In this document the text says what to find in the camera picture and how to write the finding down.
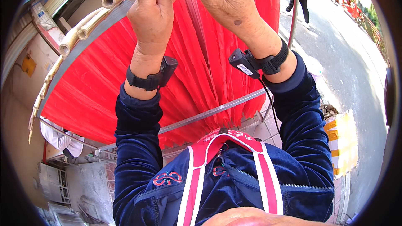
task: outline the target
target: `wire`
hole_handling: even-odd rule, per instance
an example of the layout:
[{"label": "wire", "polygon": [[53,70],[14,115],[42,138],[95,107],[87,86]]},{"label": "wire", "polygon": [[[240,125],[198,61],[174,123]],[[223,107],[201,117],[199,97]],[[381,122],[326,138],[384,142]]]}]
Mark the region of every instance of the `wire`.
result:
[{"label": "wire", "polygon": [[265,89],[265,92],[266,92],[266,93],[267,93],[267,95],[268,95],[269,102],[271,103],[271,107],[272,107],[272,113],[274,114],[274,120],[275,120],[275,124],[276,124],[276,126],[277,126],[278,133],[279,133],[279,126],[278,126],[278,122],[277,122],[277,120],[276,120],[276,115],[275,115],[274,104],[272,103],[271,96],[269,95],[269,93],[268,93],[268,89],[267,89],[267,87],[265,86],[264,82],[261,80],[261,78],[258,78],[258,80],[261,82],[261,84],[263,85],[263,87],[264,87],[264,89]]}]

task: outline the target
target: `person in white shirt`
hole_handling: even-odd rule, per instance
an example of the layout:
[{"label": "person in white shirt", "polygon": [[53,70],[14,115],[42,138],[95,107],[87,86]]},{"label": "person in white shirt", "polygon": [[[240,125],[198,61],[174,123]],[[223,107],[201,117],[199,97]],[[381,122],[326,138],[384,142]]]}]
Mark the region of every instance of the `person in white shirt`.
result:
[{"label": "person in white shirt", "polygon": [[[58,130],[63,131],[63,128],[60,127],[59,125],[54,124],[53,122],[42,116],[41,118],[50,125],[52,125],[53,127],[57,128]],[[63,151],[64,155],[67,156],[68,158],[76,158],[81,155],[83,144],[76,142],[63,134],[54,131],[53,129],[51,129],[50,127],[48,127],[43,123],[41,123],[41,132],[43,137],[48,143],[50,143],[56,149]],[[71,135],[82,142],[85,140],[84,137],[80,137],[74,133],[71,133],[70,131],[67,131],[66,134]]]}]

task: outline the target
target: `yellow electrical box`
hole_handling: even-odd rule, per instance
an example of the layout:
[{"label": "yellow electrical box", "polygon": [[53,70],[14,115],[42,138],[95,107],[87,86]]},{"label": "yellow electrical box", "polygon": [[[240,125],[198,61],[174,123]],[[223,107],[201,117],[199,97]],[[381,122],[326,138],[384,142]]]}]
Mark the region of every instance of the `yellow electrical box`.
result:
[{"label": "yellow electrical box", "polygon": [[36,68],[36,62],[33,61],[33,59],[27,54],[27,56],[23,60],[23,64],[21,65],[21,69],[23,69],[24,73],[28,74],[28,76],[31,78],[33,71],[35,71]]}]

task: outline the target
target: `metal frame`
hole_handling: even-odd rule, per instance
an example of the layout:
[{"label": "metal frame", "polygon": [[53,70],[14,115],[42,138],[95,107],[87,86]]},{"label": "metal frame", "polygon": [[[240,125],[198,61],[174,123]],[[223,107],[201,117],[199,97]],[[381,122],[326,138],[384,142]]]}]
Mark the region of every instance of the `metal frame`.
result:
[{"label": "metal frame", "polygon": [[[292,47],[292,43],[293,43],[293,39],[294,39],[294,32],[295,32],[295,30],[296,30],[296,24],[297,24],[298,8],[299,8],[299,0],[294,0],[294,2],[297,2],[297,3],[294,3],[294,6],[293,6],[292,25],[291,25],[291,30],[290,30],[290,35],[289,35],[289,43],[288,43],[288,47],[289,47],[289,48]],[[71,53],[67,56],[67,58],[65,59],[65,61],[61,64],[58,73],[56,73],[56,75],[54,76],[52,82],[50,83],[49,88],[48,88],[48,92],[47,92],[47,94],[46,94],[46,96],[45,96],[45,99],[44,99],[44,100],[41,102],[41,104],[40,104],[40,107],[39,107],[39,111],[38,111],[37,116],[40,116],[40,114],[41,114],[41,112],[42,112],[42,109],[43,109],[43,107],[45,106],[46,101],[48,100],[48,97],[49,97],[50,93],[53,91],[54,87],[56,86],[56,84],[58,83],[58,81],[60,80],[60,78],[63,76],[64,72],[67,71],[67,69],[68,69],[68,68],[70,67],[70,65],[75,61],[75,59],[76,59],[76,58],[77,58],[77,57],[78,57],[95,39],[97,39],[104,31],[106,31],[108,28],[110,28],[110,27],[111,27],[112,25],[114,25],[116,22],[118,22],[118,21],[121,20],[123,17],[125,17],[126,14],[127,14],[128,9],[131,7],[131,5],[132,5],[132,2],[131,2],[131,1],[129,1],[129,0],[123,1],[120,5],[118,5],[118,6],[116,7],[116,9],[115,9],[114,11],[112,11],[112,12],[110,13],[110,15],[108,16],[108,18],[106,18],[104,21],[102,21],[102,22],[93,30],[93,32],[92,32],[91,35],[88,37],[88,39],[86,39],[86,40],[81,40],[81,41],[79,41],[79,42],[76,44],[76,46],[74,47],[74,49],[73,49],[73,50],[71,51]],[[171,125],[165,126],[165,127],[163,127],[163,128],[160,129],[160,131],[159,131],[158,134],[162,134],[162,133],[171,131],[171,130],[173,130],[173,129],[180,128],[180,127],[182,127],[182,126],[185,126],[185,125],[188,125],[188,124],[190,124],[190,123],[196,122],[196,121],[198,121],[198,120],[207,118],[207,117],[212,116],[212,115],[214,115],[214,114],[216,114],[216,113],[222,112],[222,111],[224,111],[224,110],[227,110],[227,109],[229,109],[229,108],[232,108],[232,107],[234,107],[234,106],[237,106],[237,105],[239,105],[239,104],[241,104],[241,103],[244,103],[244,102],[246,102],[246,101],[248,101],[248,100],[251,100],[251,99],[253,99],[253,98],[256,98],[256,97],[258,97],[258,96],[260,96],[260,95],[262,95],[262,94],[264,94],[264,93],[265,93],[264,88],[262,88],[262,89],[260,89],[260,90],[257,90],[257,91],[255,91],[255,92],[253,92],[253,93],[249,93],[249,94],[247,94],[247,95],[245,95],[245,96],[243,96],[243,97],[241,97],[241,98],[235,99],[234,101],[231,101],[231,102],[229,102],[229,103],[220,105],[219,107],[213,108],[213,109],[208,110],[208,111],[206,111],[206,112],[197,114],[197,115],[195,115],[195,116],[193,116],[193,117],[190,117],[190,118],[181,120],[181,121],[179,121],[179,122],[173,123],[173,124],[171,124]],[[241,131],[245,131],[245,130],[247,130],[247,129],[249,129],[249,128],[252,128],[252,127],[257,126],[258,124],[264,122],[264,120],[266,119],[267,114],[268,114],[268,109],[267,109],[267,111],[266,111],[264,117],[262,116],[262,114],[261,114],[259,111],[257,111],[257,115],[258,115],[258,117],[259,117],[259,120],[258,120],[257,122],[255,122],[255,123],[253,123],[253,124],[250,124],[250,125],[248,125],[248,126],[246,126],[246,127],[244,127],[244,128],[241,128]],[[77,141],[78,143],[82,143],[82,144],[87,145],[87,146],[89,146],[89,147],[91,147],[91,148],[95,148],[95,149],[97,149],[97,150],[104,151],[104,152],[109,153],[109,154],[111,154],[111,155],[117,156],[116,153],[112,153],[112,152],[106,151],[106,150],[108,150],[108,149],[115,148],[115,147],[116,147],[116,143],[113,143],[113,144],[110,144],[110,145],[106,145],[106,146],[102,146],[102,147],[97,148],[97,147],[95,147],[95,146],[92,146],[92,145],[89,145],[89,144],[87,144],[87,143],[84,143],[84,142],[82,142],[82,141],[80,141],[80,140],[78,140],[78,139],[76,139],[76,138],[74,138],[74,137],[72,137],[72,136],[70,136],[70,135],[64,133],[63,131],[58,130],[57,128],[53,127],[52,125],[50,125],[49,123],[47,123],[46,121],[44,121],[44,120],[41,119],[41,118],[40,118],[39,120],[40,120],[42,123],[44,123],[45,125],[47,125],[48,127],[52,128],[53,130],[55,130],[55,131],[57,131],[57,132],[59,132],[59,133],[65,135],[65,136],[67,136],[68,138],[70,138],[70,139],[72,139],[72,140],[74,140],[74,141]]]}]

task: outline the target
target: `red cloth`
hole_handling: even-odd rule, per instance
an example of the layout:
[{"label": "red cloth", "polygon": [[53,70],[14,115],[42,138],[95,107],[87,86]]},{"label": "red cloth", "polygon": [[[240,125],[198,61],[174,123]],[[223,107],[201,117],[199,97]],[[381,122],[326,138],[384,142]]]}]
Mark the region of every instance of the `red cloth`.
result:
[{"label": "red cloth", "polygon": [[[279,0],[255,0],[263,19],[277,32]],[[199,0],[176,0],[173,32],[165,54],[179,66],[161,88],[164,112],[161,127],[216,108],[261,88],[228,63],[231,52],[244,43],[220,26]],[[61,77],[42,116],[101,143],[115,142],[115,102],[137,40],[127,18],[101,34]],[[159,135],[160,146],[194,142],[213,129],[241,124],[261,109],[262,95],[247,103]]]}]

